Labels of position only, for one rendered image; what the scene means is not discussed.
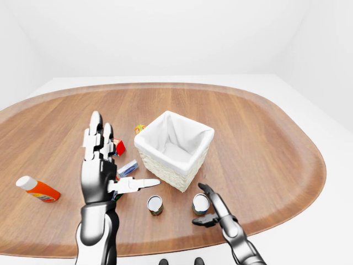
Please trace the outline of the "red green labelled tin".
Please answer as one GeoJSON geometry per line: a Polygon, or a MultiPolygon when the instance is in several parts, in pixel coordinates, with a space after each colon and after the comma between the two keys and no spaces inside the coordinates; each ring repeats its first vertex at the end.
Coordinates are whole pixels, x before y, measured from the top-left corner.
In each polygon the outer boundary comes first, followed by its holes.
{"type": "Polygon", "coordinates": [[[147,201],[147,208],[153,216],[158,216],[163,211],[163,201],[158,195],[151,196],[147,201]]]}

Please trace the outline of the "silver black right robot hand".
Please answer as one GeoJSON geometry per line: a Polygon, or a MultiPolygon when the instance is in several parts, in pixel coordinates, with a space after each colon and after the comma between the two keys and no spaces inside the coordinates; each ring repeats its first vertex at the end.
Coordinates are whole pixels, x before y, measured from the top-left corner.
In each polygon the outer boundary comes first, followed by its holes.
{"type": "Polygon", "coordinates": [[[231,214],[221,196],[214,192],[207,184],[198,183],[198,186],[208,196],[215,213],[196,218],[192,223],[197,226],[205,227],[215,226],[219,223],[226,240],[228,240],[228,238],[242,237],[244,235],[243,229],[238,224],[237,218],[231,214]]]}

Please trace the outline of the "white lined wicker basket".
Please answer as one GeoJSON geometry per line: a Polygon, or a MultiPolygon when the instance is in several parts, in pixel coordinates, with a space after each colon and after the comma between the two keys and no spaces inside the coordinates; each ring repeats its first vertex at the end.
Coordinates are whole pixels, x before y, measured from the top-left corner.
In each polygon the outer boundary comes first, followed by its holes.
{"type": "Polygon", "coordinates": [[[185,192],[214,134],[213,128],[167,110],[135,136],[134,145],[149,171],[185,192]]]}

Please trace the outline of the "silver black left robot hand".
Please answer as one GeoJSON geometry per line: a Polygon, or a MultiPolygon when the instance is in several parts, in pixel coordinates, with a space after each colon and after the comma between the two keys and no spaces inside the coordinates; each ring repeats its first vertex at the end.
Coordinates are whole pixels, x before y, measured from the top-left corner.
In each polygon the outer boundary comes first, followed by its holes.
{"type": "Polygon", "coordinates": [[[81,186],[86,204],[110,201],[117,194],[137,192],[142,188],[159,185],[154,178],[134,179],[124,177],[116,180],[117,166],[112,158],[115,145],[113,128],[103,124],[98,111],[92,113],[89,128],[84,131],[84,160],[81,170],[81,186]]]}

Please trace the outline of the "blue yellow labelled tin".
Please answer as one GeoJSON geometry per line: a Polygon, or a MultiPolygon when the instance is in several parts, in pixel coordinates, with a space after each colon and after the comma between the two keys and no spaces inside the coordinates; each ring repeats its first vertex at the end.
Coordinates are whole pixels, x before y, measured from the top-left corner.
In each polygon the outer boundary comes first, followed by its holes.
{"type": "Polygon", "coordinates": [[[205,215],[210,207],[209,199],[206,195],[196,194],[192,200],[192,209],[197,216],[205,215]]]}

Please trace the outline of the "blue white printed box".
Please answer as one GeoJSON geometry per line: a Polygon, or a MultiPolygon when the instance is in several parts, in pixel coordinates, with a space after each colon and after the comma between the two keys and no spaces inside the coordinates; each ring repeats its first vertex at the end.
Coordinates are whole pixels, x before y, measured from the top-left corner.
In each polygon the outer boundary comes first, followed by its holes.
{"type": "Polygon", "coordinates": [[[133,161],[129,162],[128,164],[124,165],[123,167],[121,167],[120,169],[118,169],[117,175],[121,178],[126,177],[127,175],[132,173],[137,168],[138,168],[138,163],[136,160],[133,160],[133,161]]]}

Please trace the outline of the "orange bottle with white cap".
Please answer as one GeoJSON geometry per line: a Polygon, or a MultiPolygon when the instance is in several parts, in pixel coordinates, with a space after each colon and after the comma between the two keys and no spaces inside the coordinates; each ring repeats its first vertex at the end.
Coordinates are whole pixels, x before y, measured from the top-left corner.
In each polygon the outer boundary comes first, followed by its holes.
{"type": "Polygon", "coordinates": [[[47,203],[58,200],[61,195],[60,192],[53,189],[49,185],[41,181],[37,181],[30,176],[23,176],[19,178],[15,185],[25,190],[28,194],[47,203]]]}

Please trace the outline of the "red printed box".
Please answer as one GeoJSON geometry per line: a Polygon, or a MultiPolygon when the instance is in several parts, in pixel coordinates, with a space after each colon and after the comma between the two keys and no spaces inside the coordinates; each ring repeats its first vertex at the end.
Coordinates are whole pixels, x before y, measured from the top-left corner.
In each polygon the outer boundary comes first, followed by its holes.
{"type": "Polygon", "coordinates": [[[125,152],[125,145],[121,139],[114,138],[115,155],[121,156],[125,152]]]}

